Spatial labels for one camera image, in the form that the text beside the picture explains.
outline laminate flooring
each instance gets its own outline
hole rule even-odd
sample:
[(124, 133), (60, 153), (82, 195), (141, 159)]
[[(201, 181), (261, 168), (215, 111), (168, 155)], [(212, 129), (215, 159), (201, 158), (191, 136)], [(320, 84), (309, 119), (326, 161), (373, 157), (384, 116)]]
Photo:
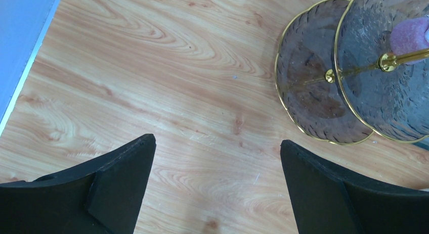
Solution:
[(0, 182), (32, 181), (145, 134), (157, 150), (135, 233), (297, 233), (291, 139), (385, 182), (429, 188), (428, 153), (300, 132), (274, 81), (280, 36), (320, 0), (62, 0), (0, 138)]

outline gold rim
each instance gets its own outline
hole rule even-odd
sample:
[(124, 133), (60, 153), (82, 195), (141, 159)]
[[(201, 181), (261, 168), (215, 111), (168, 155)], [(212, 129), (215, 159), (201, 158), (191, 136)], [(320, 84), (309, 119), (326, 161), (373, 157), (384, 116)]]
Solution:
[(390, 137), (388, 135), (385, 135), (385, 134), (379, 132), (373, 126), (369, 125), (364, 119), (362, 119), (362, 117), (358, 114), (358, 112), (353, 108), (352, 104), (350, 103), (349, 98), (346, 95), (346, 92), (344, 90), (344, 86), (342, 84), (341, 71), (339, 70), (339, 64), (338, 64), (338, 37), (339, 37), (340, 28), (342, 26), (342, 22), (343, 22), (344, 18), (346, 17), (347, 13), (349, 12), (349, 10), (350, 10), (350, 8), (351, 8), (351, 6), (352, 6), (352, 4), (353, 4), (354, 1), (355, 0), (351, 0), (349, 2), (349, 4), (347, 5), (346, 10), (344, 11), (344, 13), (342, 14), (342, 16), (341, 16), (341, 18), (339, 20), (338, 27), (337, 27), (336, 33), (335, 33), (335, 41), (334, 41), (334, 67), (335, 67), (335, 71), (337, 73), (337, 80), (338, 80), (338, 85), (339, 85), (339, 89), (341, 91), (341, 94), (342, 94), (343, 98), (345, 99), (347, 106), (350, 108), (350, 110), (353, 112), (353, 114), (356, 116), (356, 118), (358, 118), (367, 127), (369, 127), (370, 129), (372, 129), (373, 132), (375, 132), (375, 133), (377, 133), (377, 134), (379, 134), (379, 135), (381, 135), (381, 136), (383, 136), (383, 137), (385, 137), (387, 139), (390, 139), (392, 141), (398, 142), (398, 143), (412, 144), (412, 143), (420, 142), (420, 141), (424, 140), (425, 138), (429, 137), (429, 135), (423, 136), (422, 138), (414, 140), (414, 141), (402, 141), (402, 140), (399, 140), (399, 139), (394, 139), (394, 138), (392, 138), (392, 137)]
[(304, 133), (304, 134), (306, 134), (307, 136), (309, 136), (309, 137), (311, 137), (311, 138), (313, 138), (313, 139), (316, 139), (316, 140), (318, 140), (318, 141), (322, 141), (322, 142), (328, 142), (328, 143), (331, 143), (331, 144), (334, 144), (334, 145), (339, 145), (339, 146), (352, 146), (352, 145), (357, 145), (357, 144), (360, 144), (360, 143), (362, 143), (362, 142), (364, 142), (364, 141), (366, 141), (367, 139), (369, 139), (371, 136), (372, 136), (372, 134), (374, 133), (374, 132), (371, 132), (371, 134), (369, 134), (368, 135), (368, 137), (366, 137), (366, 138), (364, 138), (363, 140), (361, 140), (361, 141), (359, 141), (359, 142), (353, 142), (353, 143), (338, 143), (338, 142), (333, 142), (333, 141), (331, 141), (331, 140), (329, 140), (329, 139), (320, 139), (320, 138), (318, 138), (318, 137), (315, 137), (315, 136), (313, 136), (313, 135), (310, 135), (309, 133), (307, 133), (293, 118), (292, 118), (292, 115), (290, 114), (290, 112), (289, 112), (289, 110), (287, 109), (287, 107), (286, 107), (286, 104), (284, 103), (284, 101), (283, 101), (283, 99), (282, 99), (282, 97), (281, 97), (281, 94), (280, 94), (280, 88), (279, 88), (279, 83), (278, 83), (278, 78), (277, 78), (277, 63), (278, 63), (278, 61), (279, 61), (279, 57), (280, 57), (280, 50), (281, 50), (281, 45), (282, 45), (282, 43), (283, 43), (283, 40), (284, 40), (284, 36), (286, 35), (286, 32), (287, 32), (287, 30), (289, 29), (289, 27), (292, 25), (292, 23), (297, 19), (297, 18), (299, 18), (301, 15), (303, 15), (304, 13), (307, 13), (307, 12), (309, 12), (311, 9), (313, 9), (314, 7), (316, 7), (317, 5), (319, 5), (319, 4), (322, 4), (322, 3), (324, 3), (324, 2), (327, 2), (327, 1), (330, 1), (330, 0), (322, 0), (322, 1), (320, 1), (320, 2), (318, 2), (318, 3), (315, 3), (314, 5), (312, 5), (311, 7), (309, 7), (308, 9), (306, 9), (305, 11), (302, 11), (301, 13), (299, 13), (298, 15), (296, 15), (290, 22), (289, 22), (289, 24), (287, 24), (287, 26), (286, 26), (286, 28), (284, 29), (284, 31), (283, 31), (283, 33), (282, 33), (282, 35), (281, 35), (281, 37), (280, 37), (280, 42), (279, 42), (279, 46), (278, 46), (278, 49), (277, 49), (277, 56), (276, 56), (276, 62), (274, 63), (274, 77), (275, 77), (275, 80), (276, 80), (276, 88), (277, 88), (277, 94), (278, 94), (278, 96), (279, 96), (279, 98), (280, 98), (280, 101), (281, 101), (281, 103), (282, 103), (282, 105), (283, 105), (283, 107), (284, 107), (284, 109), (286, 110), (286, 112), (287, 112), (287, 114), (289, 115), (289, 118), (292, 120), (292, 122), (298, 127), (298, 129), (302, 132), (302, 133)]

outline pink sponge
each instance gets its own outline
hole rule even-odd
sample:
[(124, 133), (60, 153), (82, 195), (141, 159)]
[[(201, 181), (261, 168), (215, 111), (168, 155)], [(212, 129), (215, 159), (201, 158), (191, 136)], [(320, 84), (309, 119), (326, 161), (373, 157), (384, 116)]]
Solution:
[(390, 45), (396, 56), (429, 48), (429, 18), (414, 18), (398, 23), (392, 30)]

